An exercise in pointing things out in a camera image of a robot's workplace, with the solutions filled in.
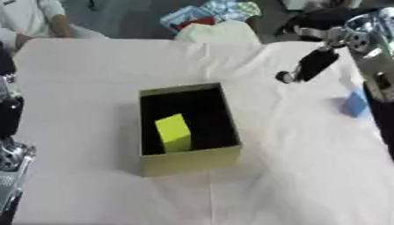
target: table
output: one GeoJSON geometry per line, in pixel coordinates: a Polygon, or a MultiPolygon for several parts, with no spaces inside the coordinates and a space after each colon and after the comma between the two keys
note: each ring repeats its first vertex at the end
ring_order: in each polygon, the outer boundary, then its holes
{"type": "Polygon", "coordinates": [[[274,80],[316,44],[33,40],[16,55],[38,149],[17,224],[390,224],[394,170],[370,118],[339,112],[346,50],[310,83],[274,80]],[[229,168],[138,176],[141,89],[221,82],[244,142],[229,168]]]}

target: blue block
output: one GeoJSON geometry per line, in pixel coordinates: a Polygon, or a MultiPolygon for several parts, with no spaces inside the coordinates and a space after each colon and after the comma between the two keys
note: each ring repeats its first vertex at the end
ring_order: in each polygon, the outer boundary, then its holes
{"type": "Polygon", "coordinates": [[[343,107],[353,117],[361,117],[370,113],[368,101],[362,88],[353,91],[345,101],[343,107]]]}

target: person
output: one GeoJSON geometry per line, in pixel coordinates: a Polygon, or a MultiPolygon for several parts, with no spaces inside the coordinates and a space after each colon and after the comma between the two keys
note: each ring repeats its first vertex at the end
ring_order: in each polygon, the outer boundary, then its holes
{"type": "Polygon", "coordinates": [[[18,51],[34,38],[106,38],[71,25],[57,0],[0,0],[0,25],[0,41],[11,51],[18,51]]]}

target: colorful cloth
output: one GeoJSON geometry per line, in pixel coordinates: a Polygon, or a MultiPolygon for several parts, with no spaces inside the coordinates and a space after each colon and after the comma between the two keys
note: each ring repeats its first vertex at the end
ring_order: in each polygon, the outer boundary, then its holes
{"type": "Polygon", "coordinates": [[[254,2],[238,3],[236,0],[211,0],[201,6],[212,11],[216,23],[224,20],[246,21],[251,16],[261,16],[260,8],[254,2]]]}

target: floor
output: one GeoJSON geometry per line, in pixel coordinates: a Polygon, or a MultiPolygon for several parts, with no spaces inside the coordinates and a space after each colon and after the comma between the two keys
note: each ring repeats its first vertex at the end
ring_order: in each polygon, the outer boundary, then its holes
{"type": "MultiPolygon", "coordinates": [[[[120,39],[172,39],[159,19],[187,6],[199,6],[206,0],[95,0],[97,10],[87,7],[88,0],[66,0],[63,5],[72,23],[120,39]]],[[[286,11],[280,0],[252,0],[263,11],[259,23],[260,38],[271,42],[271,34],[295,12],[286,11]]],[[[366,6],[389,4],[392,0],[364,0],[366,6]]]]}

